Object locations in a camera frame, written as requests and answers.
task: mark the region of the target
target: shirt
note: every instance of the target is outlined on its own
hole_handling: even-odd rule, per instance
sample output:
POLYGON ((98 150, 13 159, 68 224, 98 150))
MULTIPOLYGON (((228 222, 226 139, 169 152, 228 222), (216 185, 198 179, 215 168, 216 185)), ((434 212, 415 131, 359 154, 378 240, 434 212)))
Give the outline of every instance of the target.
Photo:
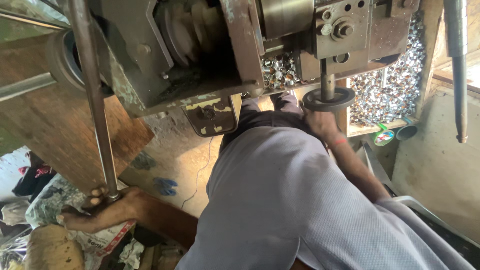
POLYGON ((255 127, 220 154, 195 242, 177 270, 473 269, 408 207, 371 203, 322 143, 255 127))

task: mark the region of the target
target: dark trousers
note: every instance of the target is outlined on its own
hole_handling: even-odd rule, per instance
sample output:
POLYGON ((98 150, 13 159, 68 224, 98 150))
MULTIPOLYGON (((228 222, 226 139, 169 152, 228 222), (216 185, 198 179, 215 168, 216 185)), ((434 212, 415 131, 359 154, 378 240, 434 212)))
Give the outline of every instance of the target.
POLYGON ((258 98, 242 102, 239 126, 235 132, 223 135, 220 153, 242 133, 259 126, 293 127, 315 136, 303 121, 303 112, 297 107, 297 99, 293 95, 283 92, 271 95, 270 99, 275 110, 260 111, 258 98))

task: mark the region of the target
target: red thread bracelet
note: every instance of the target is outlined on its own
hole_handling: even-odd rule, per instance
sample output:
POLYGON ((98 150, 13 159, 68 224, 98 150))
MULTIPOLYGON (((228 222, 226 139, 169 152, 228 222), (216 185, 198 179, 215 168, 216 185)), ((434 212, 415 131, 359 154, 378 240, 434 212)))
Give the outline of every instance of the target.
POLYGON ((335 141, 333 143, 333 145, 339 145, 341 143, 346 143, 346 142, 347 142, 347 139, 343 138, 343 139, 339 139, 339 140, 335 141))

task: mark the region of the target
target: man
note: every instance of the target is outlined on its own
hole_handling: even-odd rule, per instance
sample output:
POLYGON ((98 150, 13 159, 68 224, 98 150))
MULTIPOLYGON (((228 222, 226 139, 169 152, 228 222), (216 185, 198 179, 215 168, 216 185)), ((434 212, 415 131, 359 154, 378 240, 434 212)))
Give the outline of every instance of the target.
POLYGON ((223 138, 199 219, 128 188, 97 215, 63 212, 67 229, 96 232, 136 220, 189 250, 179 270, 473 269, 391 200, 332 113, 303 115, 288 93, 271 98, 275 111, 243 103, 238 130, 223 138))

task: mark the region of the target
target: electrical wire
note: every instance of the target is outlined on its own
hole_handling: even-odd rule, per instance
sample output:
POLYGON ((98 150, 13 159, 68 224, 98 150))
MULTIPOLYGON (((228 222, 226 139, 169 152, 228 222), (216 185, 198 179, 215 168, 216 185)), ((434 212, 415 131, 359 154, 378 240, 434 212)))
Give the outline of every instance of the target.
POLYGON ((210 151, 211 151, 210 146, 212 145, 212 141, 213 141, 213 137, 210 139, 210 142, 208 143, 208 161, 207 161, 207 164, 205 164, 205 166, 203 166, 201 169, 199 169, 199 170, 197 171, 197 179, 195 180, 195 185, 196 185, 196 187, 195 187, 195 192, 192 194, 192 196, 190 196, 190 198, 188 198, 188 199, 186 199, 186 200, 183 201, 183 203, 181 204, 181 209, 183 209, 183 206, 185 205, 185 203, 186 203, 187 201, 191 200, 191 199, 195 196, 195 194, 197 194, 197 191, 198 191, 198 175, 200 174, 200 171, 203 170, 203 169, 205 169, 205 168, 208 166, 208 164, 210 163, 210 157, 211 157, 211 155, 210 155, 210 151))

